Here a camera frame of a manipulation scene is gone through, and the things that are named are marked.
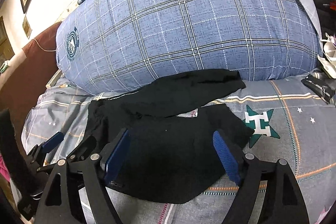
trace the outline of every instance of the plaid blanket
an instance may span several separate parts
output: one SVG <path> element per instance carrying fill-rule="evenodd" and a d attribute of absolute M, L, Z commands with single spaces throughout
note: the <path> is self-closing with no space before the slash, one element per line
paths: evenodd
<path fill-rule="evenodd" d="M 336 134 L 334 104 L 326 105 L 305 87 L 303 76 L 284 80 L 245 81 L 246 88 L 210 104 L 226 103 L 247 126 L 255 129 L 245 152 L 260 160 L 288 161 L 305 199 L 310 222 L 314 223 L 323 208 L 336 199 Z M 65 158 L 82 140 L 91 100 L 118 95 L 101 93 L 91 97 L 75 87 L 65 77 L 40 96 L 29 113 L 22 133 L 22 143 L 31 148 L 50 138 L 57 131 L 64 141 L 48 154 L 46 161 L 54 163 Z M 184 114 L 195 117 L 197 110 Z M 108 190 L 123 223 L 130 224 L 206 224 L 221 223 L 231 206 L 237 187 L 223 176 L 203 194 L 185 204 L 160 204 L 129 197 Z M 265 192 L 261 183 L 250 223 L 257 223 Z M 93 216 L 84 190 L 81 201 L 88 224 Z"/>
<path fill-rule="evenodd" d="M 86 0 L 57 32 L 57 62 L 90 94 L 210 68 L 245 80 L 316 67 L 313 0 Z"/>

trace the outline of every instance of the gray bed sheet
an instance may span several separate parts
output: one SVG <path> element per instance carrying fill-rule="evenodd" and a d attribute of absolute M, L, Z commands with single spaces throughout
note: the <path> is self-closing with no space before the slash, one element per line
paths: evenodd
<path fill-rule="evenodd" d="M 301 83 L 304 76 L 283 80 L 245 82 L 246 88 L 209 104 L 226 103 L 232 112 L 255 129 L 245 151 L 260 160 L 286 159 L 299 182 L 310 223 L 336 199 L 335 105 L 327 105 Z M 119 95 L 101 93 L 91 97 L 62 76 L 42 94 L 27 116 L 22 133 L 26 152 L 57 131 L 64 141 L 46 158 L 54 163 L 65 158 L 84 136 L 88 105 Z M 184 114 L 194 117 L 196 111 Z M 139 200 L 108 189 L 124 224 L 205 224 L 221 223 L 235 197 L 237 187 L 223 176 L 204 193 L 185 204 L 161 204 Z M 261 183 L 250 223 L 257 223 L 265 192 Z M 94 223 L 85 189 L 80 191 L 88 224 Z"/>

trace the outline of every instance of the metal screw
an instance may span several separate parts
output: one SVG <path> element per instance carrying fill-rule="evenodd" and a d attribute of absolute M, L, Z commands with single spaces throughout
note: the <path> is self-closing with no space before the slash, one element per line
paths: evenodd
<path fill-rule="evenodd" d="M 253 160 L 254 159 L 254 155 L 251 153 L 247 153 L 245 154 L 245 158 L 247 158 L 248 160 Z"/>
<path fill-rule="evenodd" d="M 90 159 L 91 159 L 91 160 L 97 160 L 97 159 L 99 159 L 99 154 L 97 154 L 97 153 L 92 154 L 92 155 L 90 156 Z"/>
<path fill-rule="evenodd" d="M 284 160 L 284 159 L 280 159 L 280 160 L 279 160 L 279 163 L 280 163 L 281 165 L 286 165 L 286 164 L 287 164 L 287 161 Z"/>
<path fill-rule="evenodd" d="M 64 164 L 65 164 L 65 159 L 61 159 L 61 160 L 59 160 L 59 161 L 57 162 L 57 164 L 58 164 L 59 166 L 64 165 Z"/>

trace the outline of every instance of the green star logo with h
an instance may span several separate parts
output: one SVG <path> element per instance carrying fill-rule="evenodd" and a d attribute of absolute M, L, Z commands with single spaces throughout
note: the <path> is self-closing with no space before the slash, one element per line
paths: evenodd
<path fill-rule="evenodd" d="M 255 145 L 261 135 L 280 139 L 278 133 L 276 133 L 275 130 L 269 125 L 269 120 L 272 117 L 273 110 L 274 109 L 270 109 L 269 111 L 264 111 L 262 114 L 259 114 L 246 105 L 245 120 L 243 120 L 243 122 L 249 128 L 254 129 L 254 133 L 249 141 L 250 148 Z"/>

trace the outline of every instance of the round logo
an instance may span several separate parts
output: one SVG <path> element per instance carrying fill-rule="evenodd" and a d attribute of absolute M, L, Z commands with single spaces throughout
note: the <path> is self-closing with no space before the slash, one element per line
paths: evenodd
<path fill-rule="evenodd" d="M 70 61 L 74 59 L 78 46 L 79 46 L 79 36 L 78 36 L 78 30 L 75 27 L 74 30 L 69 33 L 66 40 L 67 55 Z"/>

